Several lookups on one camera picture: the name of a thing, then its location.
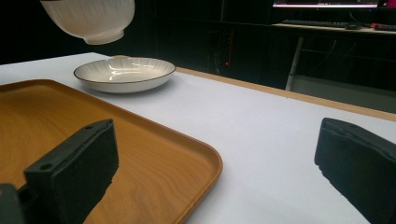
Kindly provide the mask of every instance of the bowl base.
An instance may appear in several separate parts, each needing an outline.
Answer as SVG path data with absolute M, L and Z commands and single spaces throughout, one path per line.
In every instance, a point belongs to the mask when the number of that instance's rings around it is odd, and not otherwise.
M 89 45 L 103 45 L 103 44 L 108 44 L 111 42 L 114 42 L 118 39 L 121 39 L 124 35 L 123 30 L 118 31 L 116 33 L 112 33 L 111 35 L 105 35 L 101 37 L 95 37 L 95 38 L 84 38 L 85 43 Z

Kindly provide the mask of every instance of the white bowl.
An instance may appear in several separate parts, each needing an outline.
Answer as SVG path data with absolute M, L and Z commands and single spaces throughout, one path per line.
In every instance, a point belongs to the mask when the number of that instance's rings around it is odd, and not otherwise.
M 66 33 L 100 45 L 123 37 L 134 18 L 134 0 L 40 0 L 49 17 Z
M 74 71 L 87 87 L 112 93 L 146 91 L 169 80 L 176 67 L 151 58 L 114 58 L 86 63 Z

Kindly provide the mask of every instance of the keyboard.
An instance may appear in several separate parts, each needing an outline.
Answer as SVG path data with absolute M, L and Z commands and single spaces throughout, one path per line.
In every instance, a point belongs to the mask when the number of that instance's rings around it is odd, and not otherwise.
M 396 25 L 376 25 L 374 27 L 377 31 L 393 31 L 396 32 Z
M 306 25 L 306 26 L 321 26 L 332 28 L 346 28 L 348 22 L 339 21 L 298 21 L 298 20 L 284 20 L 282 24 L 288 25 Z

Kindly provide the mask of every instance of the wooden table edge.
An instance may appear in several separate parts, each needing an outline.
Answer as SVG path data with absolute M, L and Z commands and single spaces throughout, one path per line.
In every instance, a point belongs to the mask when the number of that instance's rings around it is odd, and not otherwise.
M 126 57 L 126 56 L 116 55 L 113 57 L 119 58 L 119 57 Z M 241 81 L 241 80 L 228 78 L 228 77 L 221 77 L 221 76 L 212 75 L 212 74 L 199 72 L 199 71 L 182 68 L 182 67 L 177 67 L 176 71 L 179 73 L 184 73 L 184 74 L 196 76 L 196 77 L 204 77 L 204 78 L 232 84 L 232 85 L 239 86 L 239 87 L 248 88 L 248 89 L 255 90 L 255 91 L 262 91 L 262 92 L 266 92 L 266 93 L 270 93 L 270 94 L 274 94 L 274 95 L 278 95 L 278 96 L 283 96 L 286 98 L 299 100 L 299 101 L 307 102 L 310 104 L 324 105 L 327 107 L 340 109 L 340 110 L 344 110 L 344 111 L 348 111 L 348 112 L 352 112 L 352 113 L 356 113 L 356 114 L 361 114 L 361 115 L 365 115 L 365 116 L 370 116 L 373 118 L 396 121 L 396 114 L 385 112 L 385 111 L 375 110 L 375 109 L 362 107 L 362 106 L 358 106 L 358 105 L 349 105 L 349 104 L 340 103 L 340 102 L 336 102 L 336 101 L 332 101 L 332 100 L 327 100 L 327 99 L 323 99 L 323 98 L 319 98 L 319 97 L 315 97 L 315 96 L 305 95 L 305 94 L 301 94 L 301 93 L 293 92 L 293 91 L 284 91 L 284 90 L 280 90 L 277 88 L 267 87 L 267 86 L 250 83 L 250 82 L 246 82 L 246 81 Z

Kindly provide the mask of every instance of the tray rim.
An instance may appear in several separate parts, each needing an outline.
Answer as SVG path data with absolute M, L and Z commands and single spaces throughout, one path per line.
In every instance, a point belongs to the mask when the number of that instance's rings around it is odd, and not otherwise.
M 151 119 L 147 119 L 143 116 L 137 115 L 136 113 L 134 113 L 132 111 L 129 111 L 129 110 L 119 107 L 117 105 L 113 105 L 109 102 L 106 102 L 106 101 L 100 99 L 100 98 L 89 95 L 87 92 L 74 89 L 72 87 L 69 87 L 63 83 L 60 83 L 60 82 L 52 80 L 52 79 L 39 78 L 39 79 L 28 79 L 28 80 L 23 80 L 23 81 L 0 85 L 0 94 L 5 91 L 20 91 L 21 89 L 24 89 L 24 88 L 37 87 L 37 86 L 44 86 L 47 88 L 52 88 L 53 90 L 60 91 L 62 93 L 72 92 L 73 94 L 78 95 L 78 97 L 81 97 L 81 98 L 79 98 L 79 100 L 80 99 L 83 99 L 83 101 L 89 100 L 90 102 L 93 102 L 93 104 L 99 104 L 101 107 L 105 107 L 107 109 L 110 109 L 111 111 L 116 111 L 117 113 L 120 113 L 120 115 L 122 117 L 135 116 L 135 117 L 139 118 L 139 121 L 145 122 L 145 124 L 148 124 L 150 126 L 150 129 L 152 129 L 152 127 L 155 126 L 155 128 L 159 128 L 161 130 L 166 131 L 166 132 L 158 131 L 158 133 L 170 133 L 172 135 L 178 135 L 178 136 L 182 137 L 184 140 L 189 140 L 189 141 L 194 142 L 195 144 L 204 146 L 206 150 L 210 151 L 210 153 L 212 153 L 215 158 L 215 160 L 212 160 L 212 161 L 215 161 L 217 163 L 218 169 L 211 176 L 210 181 L 206 182 L 205 185 L 202 187 L 201 192 L 199 192 L 197 194 L 197 196 L 194 198 L 194 200 L 191 203 L 189 203 L 188 206 L 185 207 L 185 209 L 183 210 L 184 213 L 180 214 L 179 218 L 177 219 L 177 223 L 186 221 L 188 219 L 188 217 L 190 216 L 191 212 L 200 204 L 200 202 L 203 200 L 203 198 L 208 194 L 208 192 L 218 182 L 221 172 L 223 170 L 223 161 L 222 161 L 220 154 L 208 143 L 205 143 L 199 139 L 193 138 L 193 137 L 186 135 L 184 133 L 178 132 L 174 129 L 171 129 L 171 128 L 169 128 L 165 125 L 162 125 L 161 123 L 158 123 L 156 121 L 153 121 Z

